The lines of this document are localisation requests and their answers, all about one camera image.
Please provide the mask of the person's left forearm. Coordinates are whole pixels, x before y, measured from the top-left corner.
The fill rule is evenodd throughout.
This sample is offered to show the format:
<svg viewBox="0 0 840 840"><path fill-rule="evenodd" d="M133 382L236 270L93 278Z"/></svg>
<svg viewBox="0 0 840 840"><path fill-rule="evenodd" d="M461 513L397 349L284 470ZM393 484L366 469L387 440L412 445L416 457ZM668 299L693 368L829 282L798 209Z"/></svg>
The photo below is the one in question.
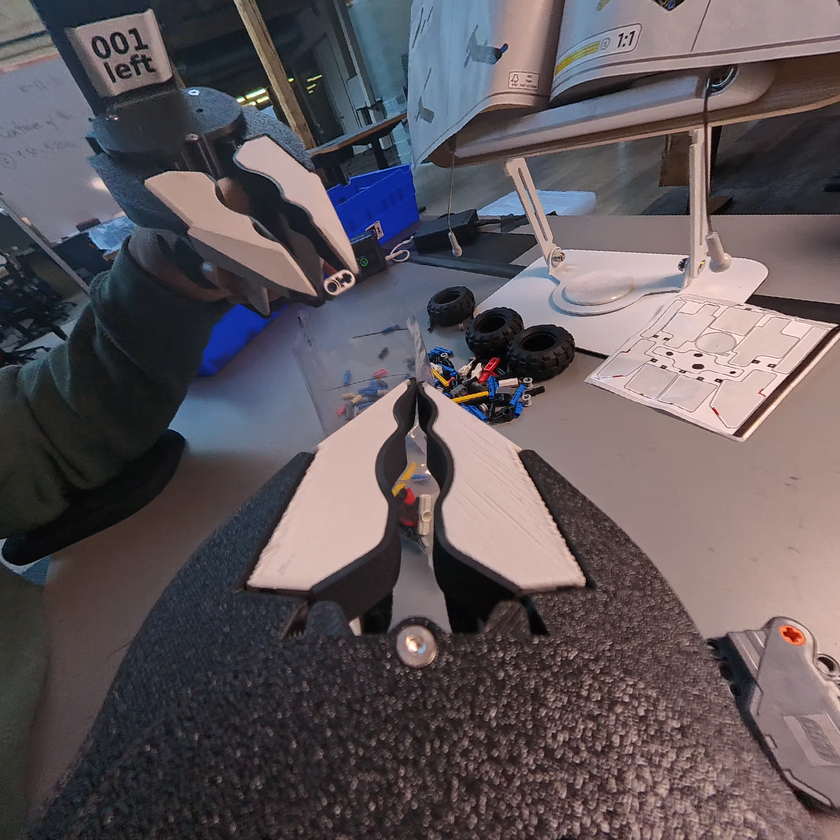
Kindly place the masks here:
<svg viewBox="0 0 840 840"><path fill-rule="evenodd" d="M151 449L229 309L225 289L198 286L156 231L134 229L67 341L2 369L2 538L56 520Z"/></svg>

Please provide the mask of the white sticker sheet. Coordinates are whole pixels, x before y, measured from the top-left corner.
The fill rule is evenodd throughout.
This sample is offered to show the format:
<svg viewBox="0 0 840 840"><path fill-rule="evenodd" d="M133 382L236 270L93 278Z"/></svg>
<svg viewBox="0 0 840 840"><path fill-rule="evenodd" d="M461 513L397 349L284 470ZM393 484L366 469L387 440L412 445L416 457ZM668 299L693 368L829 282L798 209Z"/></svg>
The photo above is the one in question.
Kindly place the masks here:
<svg viewBox="0 0 840 840"><path fill-rule="evenodd" d="M586 382L745 440L837 342L836 324L685 295Z"/></svg>

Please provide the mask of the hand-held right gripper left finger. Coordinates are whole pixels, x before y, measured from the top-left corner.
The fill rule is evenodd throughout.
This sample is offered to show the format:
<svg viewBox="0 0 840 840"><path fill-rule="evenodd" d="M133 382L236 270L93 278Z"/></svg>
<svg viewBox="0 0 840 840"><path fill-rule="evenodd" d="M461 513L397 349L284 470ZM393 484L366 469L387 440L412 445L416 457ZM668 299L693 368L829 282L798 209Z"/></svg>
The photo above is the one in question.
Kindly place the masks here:
<svg viewBox="0 0 840 840"><path fill-rule="evenodd" d="M380 601L401 563L392 489L406 468L407 380L318 446L247 581L306 601Z"/></svg>

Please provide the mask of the building instruction booklet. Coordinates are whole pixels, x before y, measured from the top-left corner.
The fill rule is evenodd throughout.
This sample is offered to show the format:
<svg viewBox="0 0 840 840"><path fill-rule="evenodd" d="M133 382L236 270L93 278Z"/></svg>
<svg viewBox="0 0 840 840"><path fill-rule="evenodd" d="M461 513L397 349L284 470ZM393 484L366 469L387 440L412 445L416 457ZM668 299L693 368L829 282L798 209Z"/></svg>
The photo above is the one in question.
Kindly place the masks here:
<svg viewBox="0 0 840 840"><path fill-rule="evenodd" d="M838 99L838 2L415 2L415 163L547 154Z"/></svg>

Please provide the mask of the white whiteboard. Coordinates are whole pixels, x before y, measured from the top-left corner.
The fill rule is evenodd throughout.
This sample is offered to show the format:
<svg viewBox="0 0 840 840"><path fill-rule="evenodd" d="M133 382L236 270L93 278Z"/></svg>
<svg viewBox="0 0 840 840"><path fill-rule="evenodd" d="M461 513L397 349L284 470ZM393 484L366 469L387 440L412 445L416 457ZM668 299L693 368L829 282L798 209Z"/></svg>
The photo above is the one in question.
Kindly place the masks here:
<svg viewBox="0 0 840 840"><path fill-rule="evenodd" d="M60 56L2 71L2 196L51 244L121 213L88 162L90 116Z"/></svg>

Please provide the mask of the black power brick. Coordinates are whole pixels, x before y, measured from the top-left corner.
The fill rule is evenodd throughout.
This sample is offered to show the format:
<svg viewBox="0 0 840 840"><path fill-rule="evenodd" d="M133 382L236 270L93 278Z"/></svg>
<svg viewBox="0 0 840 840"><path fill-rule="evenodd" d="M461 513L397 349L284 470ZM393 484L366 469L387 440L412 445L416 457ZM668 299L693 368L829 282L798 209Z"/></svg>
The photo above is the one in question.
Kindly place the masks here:
<svg viewBox="0 0 840 840"><path fill-rule="evenodd" d="M422 223L413 235L413 246L419 254L432 254L452 249L448 236L452 232L458 245L463 248L471 244L478 233L479 216L476 209L452 213Z"/></svg>

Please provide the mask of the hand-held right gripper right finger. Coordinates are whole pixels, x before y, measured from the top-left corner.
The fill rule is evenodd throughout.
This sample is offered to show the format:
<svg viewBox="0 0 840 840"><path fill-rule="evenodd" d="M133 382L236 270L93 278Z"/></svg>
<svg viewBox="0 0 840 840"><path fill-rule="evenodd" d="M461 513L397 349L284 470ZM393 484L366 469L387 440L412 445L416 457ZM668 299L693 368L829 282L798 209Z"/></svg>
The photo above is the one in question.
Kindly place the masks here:
<svg viewBox="0 0 840 840"><path fill-rule="evenodd" d="M427 383L419 386L419 420L439 488L436 557L514 595L585 586L520 447Z"/></svg>

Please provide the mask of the grey desk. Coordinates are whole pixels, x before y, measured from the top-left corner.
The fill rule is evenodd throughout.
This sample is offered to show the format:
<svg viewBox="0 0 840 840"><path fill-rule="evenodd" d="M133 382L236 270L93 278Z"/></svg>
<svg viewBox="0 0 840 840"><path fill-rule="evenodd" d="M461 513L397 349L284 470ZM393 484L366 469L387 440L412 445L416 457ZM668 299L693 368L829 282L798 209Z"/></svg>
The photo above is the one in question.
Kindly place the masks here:
<svg viewBox="0 0 840 840"><path fill-rule="evenodd" d="M54 556L49 666L27 789L41 803L73 763L127 646L194 550L268 478L319 440L281 313L218 374L194 382L174 427L188 450L135 516ZM623 528L700 631L787 615L838 655L838 347L756 432L731 442L585 383L578 355L504 431Z"/></svg>

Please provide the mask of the black digital timer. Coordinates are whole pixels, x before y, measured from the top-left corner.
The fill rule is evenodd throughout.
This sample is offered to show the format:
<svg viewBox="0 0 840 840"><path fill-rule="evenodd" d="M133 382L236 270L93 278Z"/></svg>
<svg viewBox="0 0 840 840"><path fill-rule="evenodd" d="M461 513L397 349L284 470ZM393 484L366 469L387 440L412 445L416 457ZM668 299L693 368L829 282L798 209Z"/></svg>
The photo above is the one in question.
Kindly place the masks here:
<svg viewBox="0 0 840 840"><path fill-rule="evenodd" d="M355 273L357 284L388 269L386 254L375 232L352 238L350 243L359 267Z"/></svg>

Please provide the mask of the person's left hand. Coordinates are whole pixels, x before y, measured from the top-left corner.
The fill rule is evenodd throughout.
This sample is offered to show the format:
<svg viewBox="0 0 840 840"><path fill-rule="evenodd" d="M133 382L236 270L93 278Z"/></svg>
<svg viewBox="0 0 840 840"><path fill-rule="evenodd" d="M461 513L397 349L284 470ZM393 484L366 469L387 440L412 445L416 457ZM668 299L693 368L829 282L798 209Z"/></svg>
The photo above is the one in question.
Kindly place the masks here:
<svg viewBox="0 0 840 840"><path fill-rule="evenodd" d="M277 294L260 288L255 300L250 300L245 278L205 261L191 246L168 232L136 227L128 239L128 250L141 268L184 297L241 304L263 317L271 314L270 302Z"/></svg>

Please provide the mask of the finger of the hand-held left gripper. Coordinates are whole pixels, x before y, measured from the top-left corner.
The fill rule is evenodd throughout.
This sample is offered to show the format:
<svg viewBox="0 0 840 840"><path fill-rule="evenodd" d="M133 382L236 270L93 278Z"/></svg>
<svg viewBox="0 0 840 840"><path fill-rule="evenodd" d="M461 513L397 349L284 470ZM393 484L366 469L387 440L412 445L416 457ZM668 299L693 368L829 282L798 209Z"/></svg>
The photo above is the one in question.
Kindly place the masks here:
<svg viewBox="0 0 840 840"><path fill-rule="evenodd" d="M241 169L272 181L281 199L303 213L305 235L312 233L308 236L311 242L325 247L328 255L323 259L332 268L351 270L354 274L358 271L350 239L317 174L266 135L244 142L234 160Z"/></svg>
<svg viewBox="0 0 840 840"><path fill-rule="evenodd" d="M269 291L323 298L284 245L222 202L211 176L168 171L148 178L144 186L183 221L202 257L243 279L248 299L267 299Z"/></svg>

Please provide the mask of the black toy tire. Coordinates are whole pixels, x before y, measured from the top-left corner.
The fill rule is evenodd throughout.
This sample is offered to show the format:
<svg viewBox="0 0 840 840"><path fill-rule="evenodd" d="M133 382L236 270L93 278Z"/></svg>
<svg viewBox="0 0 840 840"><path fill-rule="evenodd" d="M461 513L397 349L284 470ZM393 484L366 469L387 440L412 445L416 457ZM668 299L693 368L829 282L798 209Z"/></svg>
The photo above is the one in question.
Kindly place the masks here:
<svg viewBox="0 0 840 840"><path fill-rule="evenodd" d="M478 361L504 360L512 339L524 330L522 316L509 308L492 308L476 316L465 332L465 341Z"/></svg>
<svg viewBox="0 0 840 840"><path fill-rule="evenodd" d="M471 289L448 287L436 292L428 301L429 330L454 327L474 317L476 299Z"/></svg>
<svg viewBox="0 0 840 840"><path fill-rule="evenodd" d="M543 382L563 373L574 359L574 337L562 327L540 324L520 331L507 347L507 373Z"/></svg>

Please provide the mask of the white booklet stand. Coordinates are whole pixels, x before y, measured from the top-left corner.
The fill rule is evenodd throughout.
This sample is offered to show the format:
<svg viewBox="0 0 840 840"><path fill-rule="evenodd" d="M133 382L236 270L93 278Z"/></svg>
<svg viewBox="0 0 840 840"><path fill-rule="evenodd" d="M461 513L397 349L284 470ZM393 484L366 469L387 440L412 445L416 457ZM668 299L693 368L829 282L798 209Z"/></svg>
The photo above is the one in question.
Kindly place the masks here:
<svg viewBox="0 0 840 840"><path fill-rule="evenodd" d="M524 119L527 140L539 131L551 140L568 134L651 123L662 112L697 114L689 131L689 253L643 253L636 250L562 248L523 157L509 157L506 173L513 180L532 225L542 257L479 304L476 319L491 309L516 311L524 326L555 324L571 332L580 349L609 355L684 292L702 298L744 303L769 271L759 261L733 258L707 213L708 109L731 98L735 84L723 90L708 76L688 75L622 93L583 101Z"/></svg>

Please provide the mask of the grey toy beam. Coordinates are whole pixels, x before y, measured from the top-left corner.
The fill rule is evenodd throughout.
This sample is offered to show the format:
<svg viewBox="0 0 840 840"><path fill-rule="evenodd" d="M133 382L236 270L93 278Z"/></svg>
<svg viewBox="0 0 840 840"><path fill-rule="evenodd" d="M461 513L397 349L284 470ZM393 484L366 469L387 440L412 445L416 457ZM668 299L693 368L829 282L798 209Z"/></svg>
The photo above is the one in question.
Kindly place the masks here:
<svg viewBox="0 0 840 840"><path fill-rule="evenodd" d="M748 728L805 803L839 809L839 665L802 623L776 616L708 645Z"/></svg>

